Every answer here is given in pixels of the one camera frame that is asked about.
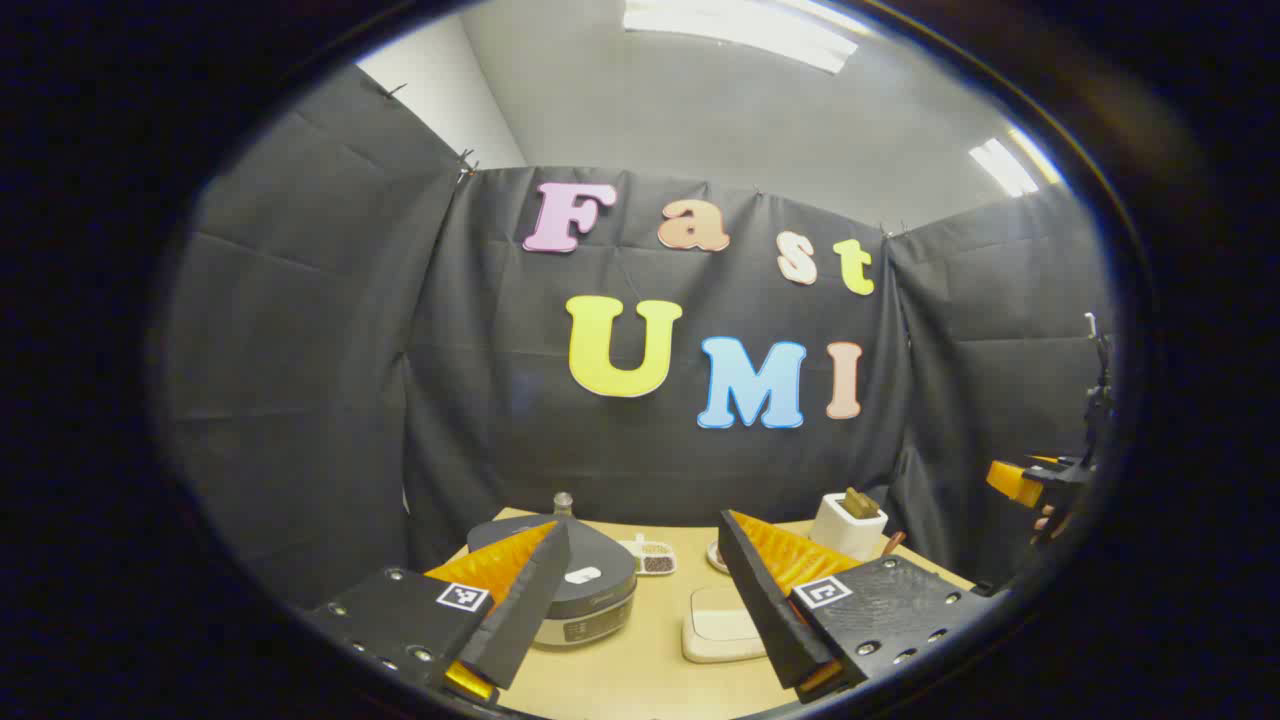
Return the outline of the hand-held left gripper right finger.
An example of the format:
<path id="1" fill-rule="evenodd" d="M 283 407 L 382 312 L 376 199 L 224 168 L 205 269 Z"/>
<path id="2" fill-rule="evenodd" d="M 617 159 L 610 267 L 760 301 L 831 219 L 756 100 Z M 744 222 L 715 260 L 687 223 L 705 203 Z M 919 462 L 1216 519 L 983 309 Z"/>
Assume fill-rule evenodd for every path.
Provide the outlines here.
<path id="1" fill-rule="evenodd" d="M 899 555 L 858 561 L 724 510 L 718 547 L 785 689 L 809 703 L 950 648 L 991 609 Z"/>

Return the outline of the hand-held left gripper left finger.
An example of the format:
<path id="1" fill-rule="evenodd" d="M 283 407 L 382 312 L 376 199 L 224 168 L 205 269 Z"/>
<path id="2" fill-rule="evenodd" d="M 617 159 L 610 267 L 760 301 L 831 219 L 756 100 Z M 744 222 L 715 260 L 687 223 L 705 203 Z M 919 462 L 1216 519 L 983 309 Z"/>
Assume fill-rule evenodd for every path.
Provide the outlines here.
<path id="1" fill-rule="evenodd" d="M 383 568 L 308 611 L 335 647 L 422 691 L 494 701 L 512 685 L 570 562 L 564 520 L 428 571 Z"/>

